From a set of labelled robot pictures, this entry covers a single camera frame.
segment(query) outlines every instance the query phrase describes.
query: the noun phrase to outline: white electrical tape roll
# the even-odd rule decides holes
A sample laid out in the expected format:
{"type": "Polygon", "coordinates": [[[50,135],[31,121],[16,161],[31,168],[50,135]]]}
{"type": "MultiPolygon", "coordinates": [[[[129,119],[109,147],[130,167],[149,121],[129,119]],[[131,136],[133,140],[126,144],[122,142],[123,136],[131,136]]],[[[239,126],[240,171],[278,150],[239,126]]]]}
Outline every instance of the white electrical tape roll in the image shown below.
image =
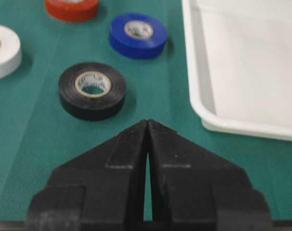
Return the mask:
{"type": "Polygon", "coordinates": [[[21,42],[11,29],[0,25],[0,78],[16,70],[22,61],[21,42]]]}

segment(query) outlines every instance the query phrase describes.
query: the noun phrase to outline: blue electrical tape roll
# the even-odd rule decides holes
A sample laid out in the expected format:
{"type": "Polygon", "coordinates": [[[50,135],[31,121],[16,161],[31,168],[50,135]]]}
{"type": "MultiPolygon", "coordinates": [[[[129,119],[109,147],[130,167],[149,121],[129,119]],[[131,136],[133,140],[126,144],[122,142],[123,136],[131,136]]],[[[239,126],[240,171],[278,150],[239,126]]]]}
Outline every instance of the blue electrical tape roll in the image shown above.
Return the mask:
{"type": "Polygon", "coordinates": [[[111,46],[130,58],[156,57],[162,53],[166,40],[167,30],[164,25],[142,14],[124,14],[111,23],[111,46]]]}

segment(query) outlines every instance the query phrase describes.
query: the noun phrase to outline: black electrical tape roll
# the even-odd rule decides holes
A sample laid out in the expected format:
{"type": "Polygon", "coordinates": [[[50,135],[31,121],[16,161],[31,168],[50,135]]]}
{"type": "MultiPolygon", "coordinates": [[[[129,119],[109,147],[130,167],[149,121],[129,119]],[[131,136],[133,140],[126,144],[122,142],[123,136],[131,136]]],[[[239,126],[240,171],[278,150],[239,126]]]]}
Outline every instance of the black electrical tape roll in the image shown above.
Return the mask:
{"type": "Polygon", "coordinates": [[[100,63],[76,64],[61,75],[59,96],[63,108],[84,120],[102,120],[123,106],[126,82],[114,68],[100,63]],[[102,93],[88,92],[97,87],[102,93]]]}

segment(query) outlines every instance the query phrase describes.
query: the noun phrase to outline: green mat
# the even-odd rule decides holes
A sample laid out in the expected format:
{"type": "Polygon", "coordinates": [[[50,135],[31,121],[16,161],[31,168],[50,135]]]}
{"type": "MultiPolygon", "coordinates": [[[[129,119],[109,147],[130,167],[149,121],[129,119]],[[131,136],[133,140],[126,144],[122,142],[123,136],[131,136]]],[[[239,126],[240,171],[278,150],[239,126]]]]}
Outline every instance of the green mat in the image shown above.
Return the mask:
{"type": "MultiPolygon", "coordinates": [[[[17,32],[24,54],[21,67],[0,80],[0,220],[25,219],[52,169],[144,118],[245,168],[273,218],[292,219],[292,142],[209,132],[192,110],[180,0],[101,0],[97,17],[79,24],[49,17],[43,0],[0,0],[0,24],[17,32]],[[128,12],[167,27],[161,56],[132,60],[110,47],[110,22],[128,12]],[[124,108],[110,119],[82,121],[60,105],[60,74],[85,61],[107,63],[127,80],[124,108]]],[[[151,219],[149,182],[148,176],[145,219],[151,219]]]]}

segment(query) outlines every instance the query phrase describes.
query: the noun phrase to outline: electrical tape roll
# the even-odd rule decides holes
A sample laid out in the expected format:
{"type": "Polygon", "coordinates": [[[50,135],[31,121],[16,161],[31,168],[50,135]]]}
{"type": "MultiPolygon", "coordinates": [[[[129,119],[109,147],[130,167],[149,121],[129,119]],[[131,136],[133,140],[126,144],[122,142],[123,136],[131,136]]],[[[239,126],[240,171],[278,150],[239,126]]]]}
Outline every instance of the electrical tape roll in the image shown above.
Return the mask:
{"type": "Polygon", "coordinates": [[[0,25],[0,78],[15,71],[22,61],[21,42],[11,29],[0,25]]]}
{"type": "Polygon", "coordinates": [[[120,54],[135,59],[160,55],[167,40],[167,30],[158,20],[136,13],[116,17],[110,26],[111,46],[120,54]]]}
{"type": "Polygon", "coordinates": [[[49,15],[66,22],[83,22],[93,18],[98,11],[99,0],[45,0],[49,15]]]}
{"type": "Polygon", "coordinates": [[[76,64],[61,75],[59,96],[63,108],[84,120],[102,120],[114,116],[123,106],[126,82],[114,68],[101,63],[76,64]],[[102,93],[85,89],[97,87],[102,93]]]}

